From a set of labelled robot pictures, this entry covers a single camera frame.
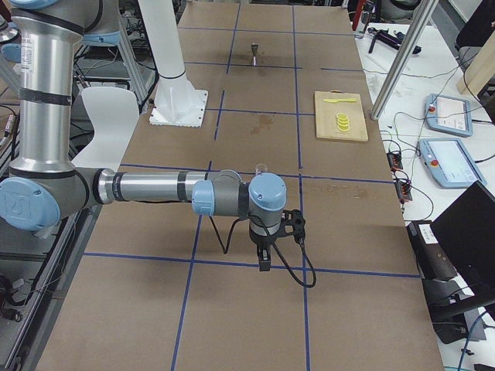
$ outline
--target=metal pole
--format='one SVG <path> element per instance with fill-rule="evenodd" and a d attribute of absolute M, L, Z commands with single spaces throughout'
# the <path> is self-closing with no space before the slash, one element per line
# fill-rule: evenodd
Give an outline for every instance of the metal pole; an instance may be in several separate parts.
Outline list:
<path fill-rule="evenodd" d="M 135 61 L 135 54 L 132 50 L 131 43 L 129 42 L 129 38 L 127 37 L 127 33 L 122 26 L 122 22 L 119 22 L 119 29 L 121 33 L 121 40 L 118 43 L 118 50 L 121 52 L 122 59 L 124 60 L 125 67 L 131 78 L 132 87 L 135 89 L 135 94 L 139 99 L 139 104 L 145 103 L 146 92 L 145 83 L 142 79 L 142 75 L 139 72 L 138 64 Z"/>
<path fill-rule="evenodd" d="M 426 23 L 430 19 L 433 10 L 435 10 L 438 3 L 439 0 L 424 0 L 419 4 L 418 10 L 412 20 L 412 24 L 409 27 L 405 40 L 402 43 L 394 62 L 392 63 L 392 67 L 388 72 L 384 85 L 381 87 L 380 93 L 378 94 L 378 97 L 374 102 L 374 106 L 371 109 L 371 118 L 373 120 L 377 120 L 384 111 L 385 105 L 387 104 L 388 99 L 394 91 L 395 85 L 397 85 L 397 82 L 401 77 L 402 71 L 408 63 L 413 49 L 418 43 L 419 36 L 421 35 L 421 32 L 425 28 Z"/>

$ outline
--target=small metal object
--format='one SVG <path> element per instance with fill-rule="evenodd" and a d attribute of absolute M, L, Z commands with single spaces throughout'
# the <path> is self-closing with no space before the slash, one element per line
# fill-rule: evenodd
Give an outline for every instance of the small metal object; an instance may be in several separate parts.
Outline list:
<path fill-rule="evenodd" d="M 257 66 L 256 56 L 258 55 L 258 44 L 256 43 L 251 44 L 251 52 L 253 52 L 253 59 L 251 60 L 251 65 Z"/>
<path fill-rule="evenodd" d="M 371 21 L 373 10 L 374 10 L 374 0 L 367 0 L 363 5 L 363 9 L 361 10 L 356 31 L 354 31 L 354 37 L 356 37 L 357 39 L 362 39 L 364 37 L 366 28 L 368 27 L 368 24 Z"/>

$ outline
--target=laboratory equipment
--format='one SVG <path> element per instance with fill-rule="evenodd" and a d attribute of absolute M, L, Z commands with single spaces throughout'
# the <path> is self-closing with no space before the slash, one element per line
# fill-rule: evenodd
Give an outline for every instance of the laboratory equipment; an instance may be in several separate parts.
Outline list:
<path fill-rule="evenodd" d="M 468 188 L 476 180 L 486 184 L 460 139 L 420 139 L 418 146 L 426 168 L 442 188 Z"/>

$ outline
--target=stain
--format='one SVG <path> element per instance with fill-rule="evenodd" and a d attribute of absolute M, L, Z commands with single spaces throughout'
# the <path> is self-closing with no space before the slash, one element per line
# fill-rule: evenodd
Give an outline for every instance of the stain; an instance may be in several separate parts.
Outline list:
<path fill-rule="evenodd" d="M 366 189 L 357 187 L 355 189 L 352 189 L 351 192 L 347 195 L 349 197 L 352 197 L 353 199 L 366 199 L 368 197 L 368 192 Z"/>
<path fill-rule="evenodd" d="M 260 134 L 262 130 L 271 130 L 271 124 L 273 124 L 273 118 L 268 114 L 259 114 L 258 115 L 258 123 L 259 126 L 254 127 L 251 130 L 251 134 Z"/>

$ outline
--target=black monitor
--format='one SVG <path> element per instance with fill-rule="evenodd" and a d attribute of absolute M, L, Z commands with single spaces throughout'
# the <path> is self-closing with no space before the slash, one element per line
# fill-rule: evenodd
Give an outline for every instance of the black monitor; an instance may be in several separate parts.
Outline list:
<path fill-rule="evenodd" d="M 457 272 L 475 294 L 456 302 L 430 306 L 434 322 L 486 307 L 495 319 L 495 197 L 473 183 L 431 228 Z"/>

